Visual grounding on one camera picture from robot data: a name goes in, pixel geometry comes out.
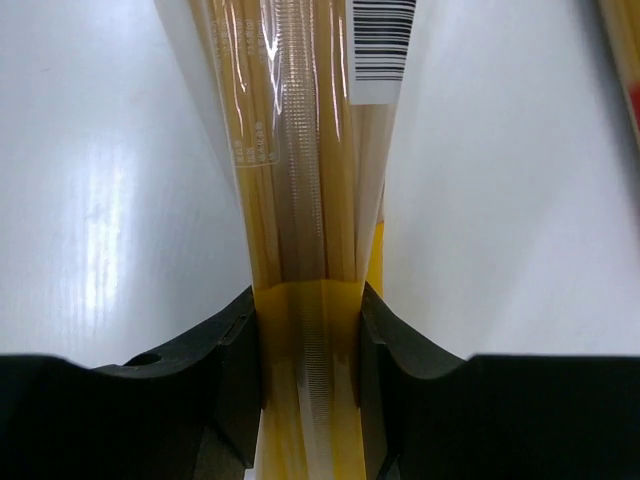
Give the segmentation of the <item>yellow spaghetti bag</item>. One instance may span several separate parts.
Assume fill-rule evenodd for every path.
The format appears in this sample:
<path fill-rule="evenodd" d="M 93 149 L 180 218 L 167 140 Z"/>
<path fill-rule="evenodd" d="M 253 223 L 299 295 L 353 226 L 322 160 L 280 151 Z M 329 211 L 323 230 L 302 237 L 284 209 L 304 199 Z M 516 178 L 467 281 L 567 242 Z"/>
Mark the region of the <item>yellow spaghetti bag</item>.
<path fill-rule="evenodd" d="M 246 229 L 262 368 L 258 476 L 365 477 L 359 324 L 412 1 L 159 1 Z"/>

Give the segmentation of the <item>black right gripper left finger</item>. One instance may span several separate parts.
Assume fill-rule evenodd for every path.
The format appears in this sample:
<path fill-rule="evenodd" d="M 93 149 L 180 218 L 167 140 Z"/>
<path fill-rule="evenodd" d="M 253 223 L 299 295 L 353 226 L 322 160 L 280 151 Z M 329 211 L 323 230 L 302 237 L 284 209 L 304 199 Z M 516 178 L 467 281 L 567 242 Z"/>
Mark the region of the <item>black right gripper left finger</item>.
<path fill-rule="evenodd" d="M 122 365 L 1 359 L 5 479 L 241 479 L 261 412 L 250 290 Z"/>

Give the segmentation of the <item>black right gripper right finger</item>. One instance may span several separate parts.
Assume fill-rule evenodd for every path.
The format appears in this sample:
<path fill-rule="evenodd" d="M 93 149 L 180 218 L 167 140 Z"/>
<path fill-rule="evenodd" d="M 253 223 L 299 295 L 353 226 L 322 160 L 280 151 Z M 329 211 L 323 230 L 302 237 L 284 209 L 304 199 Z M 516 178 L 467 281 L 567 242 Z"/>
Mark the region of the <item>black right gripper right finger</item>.
<path fill-rule="evenodd" d="M 362 300 L 360 403 L 370 479 L 635 479 L 635 357 L 461 359 Z"/>

